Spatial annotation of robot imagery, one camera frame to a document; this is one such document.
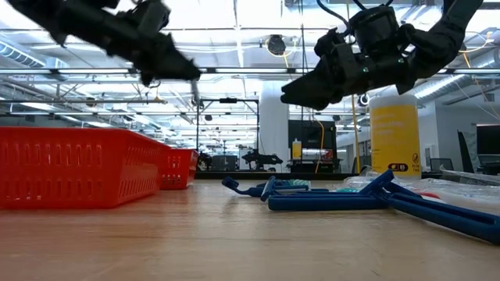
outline black cable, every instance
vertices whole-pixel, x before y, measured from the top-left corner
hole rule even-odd
[[[301,17],[303,18],[304,16],[304,2],[303,0],[300,0],[299,2],[299,9],[298,11],[300,12]],[[301,25],[301,36],[302,36],[302,75],[305,74],[305,68],[309,69],[309,64],[307,63],[307,55],[305,55],[305,35],[304,35],[304,23]]]
[[[366,9],[366,7],[361,4],[361,2],[359,0],[352,0],[361,10],[364,10]]]
[[[325,12],[328,12],[332,16],[338,18],[339,20],[342,21],[342,23],[345,25],[345,31],[344,31],[344,36],[347,36],[350,34],[351,26],[349,25],[349,22],[341,15],[337,14],[336,12],[328,9],[322,2],[321,0],[316,0],[316,3],[318,3],[318,6]]]

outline white column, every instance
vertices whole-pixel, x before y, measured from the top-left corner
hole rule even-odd
[[[260,95],[260,139],[259,152],[266,155],[276,155],[283,160],[283,170],[288,164],[288,105],[280,100],[281,87],[284,81],[265,81],[262,83]],[[268,169],[274,167],[281,172],[280,165],[265,165]]]

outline wooden tabletop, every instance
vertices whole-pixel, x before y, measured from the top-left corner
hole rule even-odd
[[[500,247],[402,213],[272,212],[219,181],[198,181],[189,190],[163,191],[114,210],[0,210],[5,281],[499,276]]]

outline cable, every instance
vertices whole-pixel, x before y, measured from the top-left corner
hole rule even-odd
[[[299,13],[301,15],[301,36],[302,36],[302,75],[305,74],[305,69],[309,69],[309,64],[307,63],[307,55],[305,55],[305,35],[304,35],[304,2],[300,0]]]
[[[321,126],[320,156],[318,157],[318,161],[316,163],[316,170],[314,171],[314,173],[318,173],[318,168],[320,167],[320,161],[321,161],[321,152],[323,151],[323,143],[325,141],[325,127],[320,121],[318,121],[318,119],[314,118],[314,121],[318,122],[318,124]]]
[[[361,2],[359,0],[352,0],[361,10],[365,10],[366,7],[361,4]]]
[[[475,101],[472,100],[472,98],[460,87],[460,85],[456,82],[454,82],[455,85],[460,89],[460,91],[468,98],[470,99],[478,108],[480,108],[482,111],[486,112],[488,115],[490,115],[491,117],[497,119],[498,121],[500,121],[500,118],[498,118],[497,116],[491,114],[491,112],[489,112],[488,110],[484,109],[482,106],[480,106],[478,103],[476,103]]]
[[[491,34],[489,32],[486,34],[486,40],[484,41],[484,44],[482,46],[480,46],[479,48],[475,48],[475,49],[467,50],[467,51],[459,51],[459,53],[461,53],[461,54],[468,54],[468,53],[471,53],[471,52],[475,52],[475,51],[481,50],[482,48],[486,47],[486,45],[489,43],[488,40],[490,40],[490,35]]]
[[[466,53],[463,53],[463,58],[466,60],[466,64],[469,68],[472,68],[472,66],[470,65],[470,62],[469,62],[469,59],[467,58],[467,54]],[[477,81],[476,78],[473,78],[474,81],[476,82],[476,85],[479,87],[480,91],[481,91],[481,94],[483,94],[483,97],[484,97],[484,100],[487,101],[488,100],[488,97],[486,97],[486,94],[484,93],[483,91],[483,88],[481,85],[479,85],[479,81]],[[493,107],[493,105],[491,105],[491,103],[488,103],[490,105],[490,108],[491,110],[495,113],[495,115],[500,119],[500,115],[496,112],[495,108]]]
[[[341,15],[337,14],[336,12],[328,9],[322,2],[321,0],[316,0],[316,3],[318,6],[325,12],[328,12],[332,16],[338,18],[344,25],[345,25],[345,31],[343,33],[344,36],[347,36],[351,33],[351,26],[349,25],[349,22]]]
[[[354,123],[354,139],[355,139],[355,148],[356,148],[356,172],[359,173],[360,170],[360,160],[359,160],[359,142],[358,142],[358,120],[356,116],[356,108],[354,106],[354,94],[351,95],[351,106],[352,106],[352,122]]]

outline red plastic basket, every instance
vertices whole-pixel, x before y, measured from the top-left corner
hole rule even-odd
[[[195,180],[198,152],[192,149],[164,148],[159,165],[162,190],[186,189]]]
[[[128,130],[0,127],[0,208],[113,208],[153,194],[161,148]]]

